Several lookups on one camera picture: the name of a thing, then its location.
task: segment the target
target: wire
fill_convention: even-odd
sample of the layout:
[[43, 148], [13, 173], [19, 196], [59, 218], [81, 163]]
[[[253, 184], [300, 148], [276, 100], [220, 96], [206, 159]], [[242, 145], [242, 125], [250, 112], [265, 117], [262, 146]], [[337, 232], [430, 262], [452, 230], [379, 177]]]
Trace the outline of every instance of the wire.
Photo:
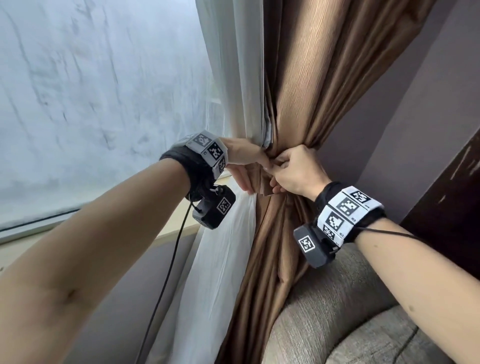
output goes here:
[[395, 354], [395, 356], [392, 360], [392, 364], [396, 364], [396, 361], [398, 360], [400, 355], [403, 353], [403, 351], [407, 348], [408, 344], [410, 344], [412, 342], [413, 338], [415, 337], [415, 335], [417, 334], [418, 331], [419, 331], [419, 327], [415, 326], [415, 328], [413, 329], [413, 332], [410, 334], [410, 336], [407, 338], [407, 340], [403, 343], [400, 350], [398, 350], [398, 352]]
[[183, 227], [185, 226], [185, 222], [187, 221], [188, 213], [190, 212], [190, 208], [192, 207], [192, 205], [193, 205], [193, 203], [190, 202], [190, 205], [188, 206], [188, 209], [187, 209], [187, 213], [185, 214], [185, 217], [183, 218], [183, 222], [180, 226], [180, 231], [179, 231], [179, 234], [177, 236], [177, 241], [175, 242], [175, 249], [173, 250], [172, 260], [170, 262], [170, 267], [168, 268], [167, 277], [165, 278], [165, 283], [163, 284], [162, 292], [160, 292], [160, 296], [158, 297], [155, 308], [153, 309], [153, 313], [150, 316], [150, 321], [148, 322], [147, 331], [145, 332], [144, 339], [142, 340], [142, 344], [140, 345], [140, 349], [138, 351], [137, 358], [135, 359], [135, 364], [140, 363], [140, 358], [142, 357], [142, 352], [144, 350], [144, 346], [145, 346], [145, 343], [147, 341], [148, 332], [150, 331], [150, 327], [152, 326], [153, 319], [154, 319], [156, 311], [158, 309], [158, 305], [160, 305], [160, 301], [162, 300], [163, 292], [165, 292], [165, 288], [167, 287], [168, 279], [170, 277], [170, 273], [172, 272], [172, 268], [173, 268], [173, 262], [175, 261], [175, 255], [177, 254], [177, 248], [179, 246], [181, 232], [183, 230]]
[[390, 235], [398, 235], [398, 236], [404, 236], [406, 238], [411, 238], [414, 240], [418, 240], [419, 242], [425, 243], [428, 245], [428, 242], [422, 238], [419, 238], [418, 236], [407, 234], [405, 232], [398, 232], [398, 231], [388, 231], [388, 230], [377, 230], [377, 229], [370, 229], [370, 228], [359, 228], [355, 227], [358, 230], [363, 230], [363, 231], [373, 231], [373, 232], [380, 232], [382, 234], [390, 234]]

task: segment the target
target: fabric upholstery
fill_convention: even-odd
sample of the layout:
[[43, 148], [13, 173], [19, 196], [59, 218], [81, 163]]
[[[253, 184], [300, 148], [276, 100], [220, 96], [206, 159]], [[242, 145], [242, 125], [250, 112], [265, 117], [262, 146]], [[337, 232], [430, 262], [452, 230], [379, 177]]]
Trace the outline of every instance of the fabric upholstery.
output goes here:
[[[418, 34], [434, 0], [264, 0], [265, 97], [271, 157], [319, 146]], [[307, 264], [293, 239], [313, 219], [303, 198], [271, 194], [251, 166], [257, 230], [217, 363], [257, 364]]]
[[[326, 364], [392, 363], [415, 327], [402, 307], [395, 306], [352, 332], [333, 350]], [[453, 361], [419, 330], [396, 364], [453, 364]]]
[[265, 364], [324, 363], [338, 342], [396, 304], [354, 244], [310, 269], [292, 289], [268, 340]]

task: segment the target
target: frosted window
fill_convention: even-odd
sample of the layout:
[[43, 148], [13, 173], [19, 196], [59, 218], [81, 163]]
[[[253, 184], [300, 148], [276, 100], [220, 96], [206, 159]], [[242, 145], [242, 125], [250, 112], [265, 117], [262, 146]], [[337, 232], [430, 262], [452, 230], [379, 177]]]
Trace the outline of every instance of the frosted window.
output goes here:
[[195, 0], [0, 0], [0, 229], [227, 135]]

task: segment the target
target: gathered curtain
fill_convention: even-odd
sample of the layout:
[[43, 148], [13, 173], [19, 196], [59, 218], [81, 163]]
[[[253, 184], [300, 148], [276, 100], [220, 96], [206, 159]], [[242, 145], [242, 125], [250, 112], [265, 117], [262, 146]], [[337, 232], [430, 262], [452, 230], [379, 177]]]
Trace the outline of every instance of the gathered curtain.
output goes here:
[[[319, 147], [419, 33], [434, 2], [264, 0], [269, 156]], [[311, 203], [271, 195], [269, 176], [255, 165], [248, 171], [258, 192], [256, 230], [218, 364], [261, 362], [285, 299], [308, 267], [293, 229], [313, 219]]]

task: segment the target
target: window sill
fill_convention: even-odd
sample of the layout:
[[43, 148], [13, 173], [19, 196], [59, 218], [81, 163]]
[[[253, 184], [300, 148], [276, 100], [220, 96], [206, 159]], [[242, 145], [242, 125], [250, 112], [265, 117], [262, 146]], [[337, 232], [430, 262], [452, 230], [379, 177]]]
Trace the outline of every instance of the window sill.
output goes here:
[[[219, 179], [216, 183], [226, 184], [230, 176], [223, 177]], [[152, 247], [160, 246], [165, 243], [173, 242], [176, 240], [177, 235], [180, 231], [181, 224], [185, 218], [185, 213], [187, 212], [189, 202], [185, 199], [182, 199], [180, 204], [177, 206], [175, 211], [173, 211], [172, 216], [167, 221], [162, 231], [157, 235], [155, 240], [152, 242]], [[10, 240], [6, 243], [1, 243], [0, 241], [0, 272], [4, 270], [7, 266], [13, 263], [21, 254], [23, 254], [29, 247], [35, 244], [40, 238], [48, 233], [49, 230], [53, 229], [55, 226], [59, 225], [62, 221], [67, 219], [68, 216], [62, 216], [60, 221], [52, 219], [48, 224], [43, 224], [43, 226], [35, 227], [33, 226], [28, 232], [29, 236], [23, 235], [17, 239]], [[193, 219], [192, 212], [187, 217], [185, 221], [185, 226], [183, 227], [182, 237], [194, 235], [198, 232], [200, 224]], [[42, 232], [37, 232], [36, 229], [42, 229]]]

